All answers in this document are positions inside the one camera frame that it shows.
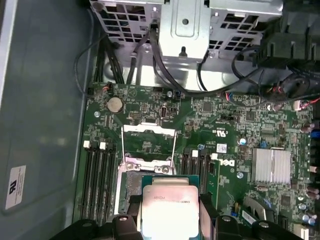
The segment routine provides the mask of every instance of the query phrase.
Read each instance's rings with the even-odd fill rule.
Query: cable
[[[82,57],[82,55],[87,52],[89,49],[91,49],[92,47],[94,47],[95,45],[97,45],[102,39],[104,39],[107,36],[107,34],[102,35],[101,37],[99,37],[95,42],[91,43],[89,46],[87,46],[84,50],[82,50],[74,59],[74,63],[73,63],[73,70],[74,70],[74,79],[75,79],[75,83],[76,86],[78,88],[78,90],[80,91],[80,93],[86,97],[86,98],[95,98],[96,96],[100,95],[101,93],[103,93],[103,91],[98,92],[94,95],[90,95],[88,93],[86,93],[86,91],[83,90],[83,88],[81,87],[80,83],[79,83],[79,73],[78,73],[78,63],[79,63],[79,59]]]
[[[198,76],[199,84],[200,84],[200,86],[202,87],[202,89],[203,89],[204,91],[208,91],[208,90],[207,90],[207,88],[205,87],[204,82],[202,81],[201,70],[202,70],[202,65],[207,61],[208,57],[209,57],[209,50],[206,51],[206,53],[205,53],[202,61],[198,64],[198,67],[197,67],[197,70],[196,70],[196,74],[197,74],[197,76]]]
[[[117,84],[124,84],[125,81],[122,76],[122,70],[119,65],[119,61],[116,57],[112,42],[110,41],[108,36],[105,37],[104,43],[105,43],[106,54],[109,58],[110,67],[111,67],[114,80]]]
[[[259,95],[260,98],[262,98],[264,100],[266,100],[266,98],[261,93],[261,83],[262,83],[262,79],[264,78],[265,72],[266,71],[263,69],[261,74],[260,74],[259,80],[258,80],[258,95]]]
[[[153,65],[153,72],[154,75],[168,88],[172,88],[171,84],[169,84],[157,71],[157,63],[156,59],[153,57],[152,58],[152,65]]]
[[[128,77],[126,78],[126,84],[132,83],[132,79],[134,77],[134,73],[135,73],[135,69],[136,69],[136,65],[137,65],[137,54],[138,54],[139,48],[143,44],[145,44],[148,39],[149,39],[149,33],[144,35],[144,37],[138,42],[138,44],[135,46],[135,48],[132,52],[133,54],[131,55],[130,71],[128,73]]]
[[[237,67],[236,67],[236,60],[238,59],[238,57],[239,57],[240,55],[243,55],[243,54],[246,53],[246,52],[258,51],[259,49],[260,49],[260,47],[257,47],[257,46],[245,48],[245,49],[239,51],[239,52],[234,56],[234,58],[232,59],[232,62],[231,62],[231,69],[232,69],[233,74],[234,74],[237,78],[241,79],[241,78],[244,77],[244,76],[237,70]],[[248,78],[246,81],[249,82],[249,83],[251,83],[251,84],[257,85],[257,83],[256,83],[255,81],[251,80],[250,78]]]
[[[151,48],[152,48],[152,52],[153,52],[153,56],[155,58],[156,64],[159,66],[159,69],[161,70],[162,74],[164,75],[164,77],[175,87],[177,88],[179,91],[181,91],[181,93],[185,94],[186,96],[189,97],[207,97],[207,96],[212,96],[214,94],[217,93],[221,93],[221,92],[225,92],[228,91],[238,85],[240,85],[241,83],[243,83],[244,81],[248,80],[251,76],[253,76],[254,74],[258,73],[261,69],[257,68],[255,70],[253,70],[252,72],[250,72],[248,75],[244,76],[243,78],[240,78],[238,81],[222,87],[220,89],[217,90],[213,90],[213,91],[205,91],[205,92],[189,92],[186,89],[184,89],[173,77],[172,75],[168,72],[166,66],[164,65],[162,58],[161,58],[161,53],[160,53],[160,48],[158,45],[158,40],[157,40],[157,33],[155,31],[155,29],[151,29],[150,31],[150,43],[151,43]]]

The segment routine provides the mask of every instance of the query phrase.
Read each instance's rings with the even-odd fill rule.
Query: black ram slot
[[[187,171],[188,173],[187,174],[192,175],[194,172],[194,165],[195,165],[194,159],[189,157],[186,162],[187,162],[187,166],[188,166],[188,171]]]
[[[95,209],[95,196],[96,196],[96,187],[97,187],[97,162],[99,160],[99,152],[94,152],[94,157],[92,158],[91,163],[91,172],[90,172],[90,195],[88,203],[88,218],[94,220],[94,209]]]
[[[84,169],[84,181],[82,190],[82,200],[81,200],[81,219],[86,219],[87,216],[87,205],[88,205],[88,193],[89,193],[89,179],[91,172],[91,162],[92,162],[93,152],[91,150],[86,153],[85,169]]]
[[[209,164],[210,164],[210,159],[208,159],[207,157],[205,159],[203,159],[202,168],[201,168],[201,184],[200,184],[200,193],[201,194],[207,193]]]
[[[197,157],[196,159],[195,159],[195,171],[194,171],[194,175],[198,175],[198,176],[200,176],[200,174],[201,174],[201,165],[202,165],[202,160],[200,159],[200,157]]]
[[[181,160],[181,174],[182,175],[187,174],[187,160],[188,160],[188,157],[183,155],[182,160]]]
[[[99,176],[99,194],[97,199],[97,222],[101,226],[102,222],[102,212],[103,212],[103,204],[104,204],[104,194],[105,194],[105,184],[106,184],[106,171],[107,171],[107,159],[108,154],[103,152],[101,154],[101,170]]]
[[[104,223],[107,221],[109,217],[109,212],[110,212],[114,164],[115,164],[115,152],[111,149],[108,153],[107,171],[105,175],[106,193],[105,193],[105,200],[104,200],[104,215],[103,215]]]

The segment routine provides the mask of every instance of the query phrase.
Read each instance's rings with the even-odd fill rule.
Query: screw
[[[172,91],[167,91],[167,92],[166,92],[166,96],[167,96],[168,98],[172,98],[173,95],[174,95],[174,94],[172,93]]]
[[[223,217],[222,217],[222,220],[225,221],[225,222],[230,222],[230,221],[231,221],[231,218],[228,217],[228,216],[223,216]]]
[[[162,172],[163,172],[164,174],[169,173],[169,168],[168,168],[167,166],[164,166],[164,167],[162,168]]]
[[[127,163],[126,164],[126,169],[131,170],[134,167],[134,165],[132,163]]]
[[[260,222],[259,225],[265,229],[267,229],[269,227],[269,224],[266,222]]]
[[[238,171],[238,172],[236,173],[236,177],[237,177],[238,179],[242,179],[242,178],[244,177],[244,173],[243,173],[242,171]]]
[[[94,112],[94,116],[95,116],[96,118],[100,117],[100,112],[99,112],[99,111],[95,111],[95,112]]]

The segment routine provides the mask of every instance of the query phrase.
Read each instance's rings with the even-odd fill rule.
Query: heatsink
[[[291,152],[278,149],[254,148],[252,153],[253,182],[289,184]]]

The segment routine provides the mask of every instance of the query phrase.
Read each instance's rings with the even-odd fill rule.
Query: metal bracket
[[[163,56],[203,59],[210,37],[211,9],[203,0],[170,0],[161,7]]]
[[[129,153],[126,153],[125,148],[125,133],[136,132],[144,133],[145,131],[153,131],[157,135],[166,135],[173,138],[172,155],[166,160],[152,160],[145,161],[142,158],[132,157]],[[117,181],[116,181],[116,192],[115,192],[115,203],[114,203],[114,214],[118,214],[119,200],[122,182],[122,173],[128,171],[148,171],[156,174],[164,175],[175,175],[176,168],[174,164],[174,155],[177,140],[177,130],[162,128],[155,123],[142,122],[138,125],[123,125],[121,128],[121,141],[122,141],[122,162],[118,166]]]

